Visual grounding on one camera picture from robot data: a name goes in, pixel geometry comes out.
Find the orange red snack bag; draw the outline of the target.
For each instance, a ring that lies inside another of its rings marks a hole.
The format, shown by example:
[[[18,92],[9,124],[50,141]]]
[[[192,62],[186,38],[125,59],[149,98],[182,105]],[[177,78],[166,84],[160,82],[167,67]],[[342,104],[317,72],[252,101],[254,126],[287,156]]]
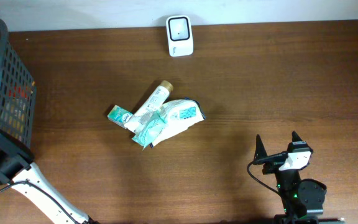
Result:
[[[15,84],[13,88],[5,86],[4,93],[7,96],[0,96],[0,129],[28,144],[34,90]]]

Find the white tube with gold cap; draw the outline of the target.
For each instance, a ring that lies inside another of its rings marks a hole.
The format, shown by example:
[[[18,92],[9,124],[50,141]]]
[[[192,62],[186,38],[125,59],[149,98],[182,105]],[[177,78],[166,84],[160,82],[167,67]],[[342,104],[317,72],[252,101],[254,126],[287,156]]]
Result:
[[[173,90],[173,85],[164,80],[148,97],[145,103],[124,124],[124,127],[133,133],[141,132],[148,123],[153,113],[157,111]]]

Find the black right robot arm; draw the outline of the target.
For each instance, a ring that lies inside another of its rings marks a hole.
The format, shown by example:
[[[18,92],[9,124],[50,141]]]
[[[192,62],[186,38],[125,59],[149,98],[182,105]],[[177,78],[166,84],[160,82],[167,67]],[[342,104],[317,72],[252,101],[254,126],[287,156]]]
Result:
[[[273,174],[276,178],[277,186],[273,189],[252,176],[282,200],[284,214],[275,215],[274,223],[319,222],[327,187],[317,180],[300,177],[300,171],[310,164],[312,154],[312,148],[296,132],[291,133],[287,150],[273,155],[267,154],[260,135],[256,135],[254,159],[249,165],[262,165],[264,175]]]

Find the green tissue pack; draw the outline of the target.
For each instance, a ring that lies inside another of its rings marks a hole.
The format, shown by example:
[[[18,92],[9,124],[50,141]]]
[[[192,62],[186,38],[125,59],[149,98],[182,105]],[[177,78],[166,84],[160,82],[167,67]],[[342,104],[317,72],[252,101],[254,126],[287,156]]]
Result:
[[[118,105],[115,105],[112,110],[108,113],[108,120],[117,124],[122,128],[126,128],[124,125],[130,120],[133,114]]]

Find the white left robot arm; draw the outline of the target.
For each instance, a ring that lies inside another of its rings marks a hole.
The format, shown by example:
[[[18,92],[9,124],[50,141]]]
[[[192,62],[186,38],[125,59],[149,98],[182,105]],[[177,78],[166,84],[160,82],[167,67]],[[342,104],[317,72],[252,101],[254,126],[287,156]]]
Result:
[[[0,194],[14,189],[53,223],[96,223],[55,189],[34,162],[29,148],[0,129]]]

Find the mint green wipes pack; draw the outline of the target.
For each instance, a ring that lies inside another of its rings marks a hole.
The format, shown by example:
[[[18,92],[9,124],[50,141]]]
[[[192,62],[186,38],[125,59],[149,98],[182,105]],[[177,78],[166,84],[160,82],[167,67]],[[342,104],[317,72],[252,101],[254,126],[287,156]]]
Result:
[[[143,149],[147,146],[153,148],[154,141],[160,136],[166,126],[167,120],[162,116],[160,111],[155,111],[144,128],[135,134],[132,140],[141,145]]]

